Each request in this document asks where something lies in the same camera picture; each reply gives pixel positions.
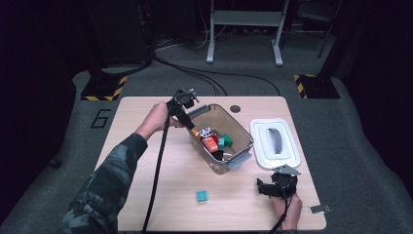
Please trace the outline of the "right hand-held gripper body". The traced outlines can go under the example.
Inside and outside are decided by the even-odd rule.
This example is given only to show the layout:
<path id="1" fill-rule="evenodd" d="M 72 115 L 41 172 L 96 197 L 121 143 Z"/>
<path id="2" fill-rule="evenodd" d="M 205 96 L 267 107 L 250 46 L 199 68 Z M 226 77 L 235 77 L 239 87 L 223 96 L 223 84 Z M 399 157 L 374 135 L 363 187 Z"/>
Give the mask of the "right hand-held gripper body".
<path id="1" fill-rule="evenodd" d="M 273 168 L 272 181 L 275 185 L 274 196 L 288 198 L 296 193 L 296 185 L 300 172 L 288 165 Z"/>

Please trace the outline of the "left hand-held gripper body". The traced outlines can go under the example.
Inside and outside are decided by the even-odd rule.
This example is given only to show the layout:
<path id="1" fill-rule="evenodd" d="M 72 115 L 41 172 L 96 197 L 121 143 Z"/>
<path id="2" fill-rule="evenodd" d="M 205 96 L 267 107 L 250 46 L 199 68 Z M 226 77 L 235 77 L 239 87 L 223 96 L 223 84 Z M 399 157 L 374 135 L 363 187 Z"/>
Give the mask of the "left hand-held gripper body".
<path id="1" fill-rule="evenodd" d="M 185 115 L 185 109 L 193 107 L 195 105 L 194 101 L 199 101 L 194 89 L 188 91 L 178 90 L 167 102 L 169 115 L 175 117 Z"/>

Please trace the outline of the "salmon toy brick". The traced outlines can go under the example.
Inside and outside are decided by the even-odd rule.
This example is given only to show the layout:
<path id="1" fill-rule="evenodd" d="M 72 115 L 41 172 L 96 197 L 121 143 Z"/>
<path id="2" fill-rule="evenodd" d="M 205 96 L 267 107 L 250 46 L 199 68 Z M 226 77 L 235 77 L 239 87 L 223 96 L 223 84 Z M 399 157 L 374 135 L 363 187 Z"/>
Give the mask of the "salmon toy brick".
<path id="1" fill-rule="evenodd" d="M 213 153 L 218 150 L 218 145 L 212 137 L 205 137 L 202 139 L 202 142 L 209 153 Z"/>

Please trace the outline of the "clear plastic storage box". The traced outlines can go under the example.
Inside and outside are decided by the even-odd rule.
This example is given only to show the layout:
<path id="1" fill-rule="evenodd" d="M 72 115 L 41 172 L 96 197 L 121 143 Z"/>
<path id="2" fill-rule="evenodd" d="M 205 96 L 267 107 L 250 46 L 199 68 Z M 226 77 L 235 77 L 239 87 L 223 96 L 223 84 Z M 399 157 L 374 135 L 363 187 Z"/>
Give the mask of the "clear plastic storage box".
<path id="1" fill-rule="evenodd" d="M 219 104 L 209 104 L 200 106 L 188 113 L 191 121 L 195 125 L 193 130 L 200 131 L 205 127 L 211 127 L 212 134 L 222 137 L 228 134 L 233 139 L 232 146 L 223 149 L 222 161 L 215 160 L 212 153 L 205 148 L 202 140 L 193 135 L 189 130 L 191 143 L 206 161 L 209 167 L 218 175 L 223 175 L 230 170 L 234 170 L 247 161 L 251 154 L 250 148 L 253 145 L 253 138 L 250 133 Z"/>

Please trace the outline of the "person's right hand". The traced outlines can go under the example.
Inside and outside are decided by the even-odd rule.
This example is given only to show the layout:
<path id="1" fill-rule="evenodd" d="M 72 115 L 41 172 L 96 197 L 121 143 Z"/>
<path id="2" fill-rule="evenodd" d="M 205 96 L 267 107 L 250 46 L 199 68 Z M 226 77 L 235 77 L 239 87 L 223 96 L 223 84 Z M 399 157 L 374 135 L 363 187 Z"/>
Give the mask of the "person's right hand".
<path id="1" fill-rule="evenodd" d="M 277 220 L 281 218 L 285 210 L 285 205 L 288 204 L 286 217 L 282 222 L 279 231 L 296 230 L 302 210 L 301 199 L 296 194 L 293 194 L 290 198 L 286 200 L 286 203 L 285 200 L 279 197 L 272 197 L 271 201 L 275 209 Z"/>

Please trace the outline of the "person's left hand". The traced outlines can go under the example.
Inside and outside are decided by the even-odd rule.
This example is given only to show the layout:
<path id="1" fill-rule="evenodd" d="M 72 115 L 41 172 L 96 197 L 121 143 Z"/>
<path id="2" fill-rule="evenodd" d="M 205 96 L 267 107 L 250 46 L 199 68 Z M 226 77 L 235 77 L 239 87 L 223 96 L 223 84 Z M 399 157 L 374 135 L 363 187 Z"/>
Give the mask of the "person's left hand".
<path id="1" fill-rule="evenodd" d="M 167 104 L 160 101 L 152 107 L 143 122 L 134 132 L 141 135 L 145 140 L 148 140 L 153 134 L 164 129 L 167 120 L 169 120 L 171 126 L 183 128 L 181 123 L 169 116 Z"/>

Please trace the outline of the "grey tape piece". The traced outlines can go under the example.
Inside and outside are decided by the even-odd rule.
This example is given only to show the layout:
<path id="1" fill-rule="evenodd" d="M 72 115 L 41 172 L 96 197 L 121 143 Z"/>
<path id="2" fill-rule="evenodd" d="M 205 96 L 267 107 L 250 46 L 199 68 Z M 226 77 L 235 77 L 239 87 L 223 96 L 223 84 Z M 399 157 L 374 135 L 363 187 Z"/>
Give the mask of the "grey tape piece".
<path id="1" fill-rule="evenodd" d="M 318 205 L 318 206 L 311 206 L 309 208 L 309 211 L 312 214 L 318 214 L 318 213 L 330 213 L 331 212 L 331 208 L 328 205 Z"/>

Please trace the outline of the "white bin lid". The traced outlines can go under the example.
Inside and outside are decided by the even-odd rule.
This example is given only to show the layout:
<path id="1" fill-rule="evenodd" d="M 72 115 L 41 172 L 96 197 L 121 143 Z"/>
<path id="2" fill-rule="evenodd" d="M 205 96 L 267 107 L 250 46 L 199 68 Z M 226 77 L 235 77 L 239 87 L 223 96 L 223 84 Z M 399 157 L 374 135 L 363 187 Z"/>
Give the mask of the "white bin lid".
<path id="1" fill-rule="evenodd" d="M 288 123 L 283 118 L 250 122 L 255 158 L 264 169 L 288 165 L 297 168 L 301 155 Z"/>

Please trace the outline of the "black striped stand base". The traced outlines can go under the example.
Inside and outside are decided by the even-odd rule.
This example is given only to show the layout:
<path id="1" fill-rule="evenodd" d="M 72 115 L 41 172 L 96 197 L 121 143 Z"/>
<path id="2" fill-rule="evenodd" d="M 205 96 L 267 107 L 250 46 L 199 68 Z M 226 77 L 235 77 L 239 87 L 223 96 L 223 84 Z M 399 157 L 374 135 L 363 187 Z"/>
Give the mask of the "black striped stand base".
<path id="1" fill-rule="evenodd" d="M 90 80 L 81 93 L 81 100 L 111 101 L 121 94 L 127 77 L 106 77 L 103 80 Z"/>
<path id="2" fill-rule="evenodd" d="M 330 79 L 322 80 L 317 75 L 294 74 L 301 98 L 339 98 L 340 95 Z"/>

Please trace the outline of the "white metal stand frame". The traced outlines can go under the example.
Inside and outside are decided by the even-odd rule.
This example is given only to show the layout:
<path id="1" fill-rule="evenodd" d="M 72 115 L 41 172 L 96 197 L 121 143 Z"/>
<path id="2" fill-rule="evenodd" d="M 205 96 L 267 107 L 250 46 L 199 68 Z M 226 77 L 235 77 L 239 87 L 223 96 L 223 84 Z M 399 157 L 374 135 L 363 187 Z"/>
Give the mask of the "white metal stand frame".
<path id="1" fill-rule="evenodd" d="M 241 25 L 241 26 L 266 26 L 275 27 L 278 31 L 276 37 L 271 41 L 272 49 L 277 67 L 283 66 L 280 41 L 284 21 L 287 16 L 287 9 L 290 0 L 281 0 L 282 9 L 277 12 L 257 12 L 257 11 L 234 11 L 216 10 L 215 0 L 210 0 L 209 10 L 209 44 L 206 54 L 206 62 L 214 62 L 215 52 L 215 27 L 217 25 Z"/>

